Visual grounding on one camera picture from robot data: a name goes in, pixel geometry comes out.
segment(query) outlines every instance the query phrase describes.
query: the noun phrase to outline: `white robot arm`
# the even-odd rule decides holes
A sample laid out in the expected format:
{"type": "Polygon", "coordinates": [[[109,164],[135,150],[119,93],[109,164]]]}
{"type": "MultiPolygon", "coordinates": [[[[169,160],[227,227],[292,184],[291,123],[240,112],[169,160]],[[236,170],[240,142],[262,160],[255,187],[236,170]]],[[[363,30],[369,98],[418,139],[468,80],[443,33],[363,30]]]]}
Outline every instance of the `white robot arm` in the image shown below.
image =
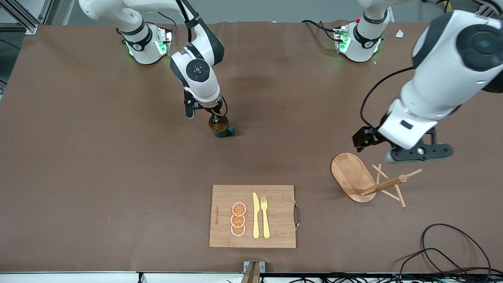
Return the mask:
{"type": "Polygon", "coordinates": [[[352,22],[336,31],[336,49],[348,59],[365,62],[377,52],[382,32],[389,23],[387,9],[409,0],[358,0],[364,9],[359,22],[352,22]]]}
{"type": "Polygon", "coordinates": [[[415,44],[412,62],[414,77],[378,129],[364,127],[353,136],[358,151],[388,141],[392,163],[451,156],[450,145],[436,143],[434,126],[482,89],[503,92],[501,21],[458,10],[443,14],[415,44]],[[423,143],[425,134],[432,135],[431,145],[423,143]]]}
{"type": "Polygon", "coordinates": [[[211,67],[222,61],[224,47],[187,0],[79,0],[79,4],[90,18],[115,24],[129,53],[141,64],[157,62],[167,54],[167,47],[166,30],[145,23],[140,12],[183,14],[189,41],[171,56],[170,68],[184,86],[186,116],[193,119],[196,109],[205,109],[212,114],[210,127],[216,136],[234,135],[225,114],[220,113],[225,100],[211,67]],[[192,30],[196,34],[193,41],[192,30]]]}

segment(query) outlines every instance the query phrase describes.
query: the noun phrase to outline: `cutting board handle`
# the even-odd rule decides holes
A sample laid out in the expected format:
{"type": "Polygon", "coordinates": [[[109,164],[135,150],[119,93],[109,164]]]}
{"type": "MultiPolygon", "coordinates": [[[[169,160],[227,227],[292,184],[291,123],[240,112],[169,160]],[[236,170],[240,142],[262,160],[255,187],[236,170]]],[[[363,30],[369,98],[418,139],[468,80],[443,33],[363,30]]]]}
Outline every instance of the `cutting board handle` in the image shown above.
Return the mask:
{"type": "Polygon", "coordinates": [[[295,205],[294,211],[293,211],[294,215],[295,215],[295,209],[297,209],[297,224],[295,225],[295,231],[297,231],[297,229],[299,229],[299,225],[300,225],[300,208],[299,208],[299,205],[297,204],[296,200],[293,201],[293,204],[295,205]]]}

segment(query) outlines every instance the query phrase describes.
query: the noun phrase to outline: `fake orange slice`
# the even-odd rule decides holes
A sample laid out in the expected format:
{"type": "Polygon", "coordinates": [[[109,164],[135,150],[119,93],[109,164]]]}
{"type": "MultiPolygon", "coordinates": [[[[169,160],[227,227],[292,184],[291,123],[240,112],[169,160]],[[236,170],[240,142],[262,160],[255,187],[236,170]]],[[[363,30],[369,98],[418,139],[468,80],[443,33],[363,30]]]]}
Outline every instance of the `fake orange slice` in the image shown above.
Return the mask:
{"type": "Polygon", "coordinates": [[[236,236],[236,237],[241,237],[242,235],[244,235],[244,233],[246,232],[246,226],[243,226],[243,227],[239,227],[239,228],[236,228],[236,227],[230,227],[230,232],[236,236]]]}
{"type": "Polygon", "coordinates": [[[235,215],[232,215],[230,217],[230,224],[233,227],[236,227],[236,228],[243,227],[245,222],[246,222],[246,219],[244,218],[244,216],[235,216],[235,215]]]}
{"type": "Polygon", "coordinates": [[[234,216],[243,216],[244,214],[246,213],[246,205],[244,205],[244,203],[242,202],[236,202],[233,206],[232,206],[232,214],[234,216]]]}

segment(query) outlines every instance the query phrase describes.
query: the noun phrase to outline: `yellow knife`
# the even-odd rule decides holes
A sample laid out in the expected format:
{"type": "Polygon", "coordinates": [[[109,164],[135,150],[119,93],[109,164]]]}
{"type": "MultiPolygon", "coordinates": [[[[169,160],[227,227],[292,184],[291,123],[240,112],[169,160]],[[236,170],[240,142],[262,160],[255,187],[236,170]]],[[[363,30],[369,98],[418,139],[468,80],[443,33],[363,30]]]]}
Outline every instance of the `yellow knife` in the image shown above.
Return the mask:
{"type": "Polygon", "coordinates": [[[259,238],[259,211],[260,202],[256,193],[253,193],[253,237],[255,239],[259,238]]]}

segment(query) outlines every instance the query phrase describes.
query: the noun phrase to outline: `wooden stand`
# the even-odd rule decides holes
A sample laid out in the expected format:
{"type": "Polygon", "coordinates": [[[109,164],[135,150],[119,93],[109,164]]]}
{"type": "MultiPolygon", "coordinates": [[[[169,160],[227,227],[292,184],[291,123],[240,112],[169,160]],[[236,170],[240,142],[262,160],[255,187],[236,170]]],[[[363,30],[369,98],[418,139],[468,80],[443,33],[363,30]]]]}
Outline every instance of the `wooden stand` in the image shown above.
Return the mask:
{"type": "Polygon", "coordinates": [[[332,176],[339,186],[341,186],[344,193],[356,202],[371,201],[376,192],[380,191],[394,200],[399,201],[402,208],[406,208],[405,201],[403,200],[402,193],[398,185],[405,183],[408,177],[421,172],[422,169],[390,179],[384,172],[381,171],[381,164],[379,164],[379,167],[372,164],[372,167],[377,171],[375,181],[360,158],[351,153],[342,153],[337,155],[332,160],[331,171],[332,176]],[[379,183],[381,175],[387,180],[379,183]],[[385,189],[390,187],[395,187],[398,197],[385,191],[385,189]]]}

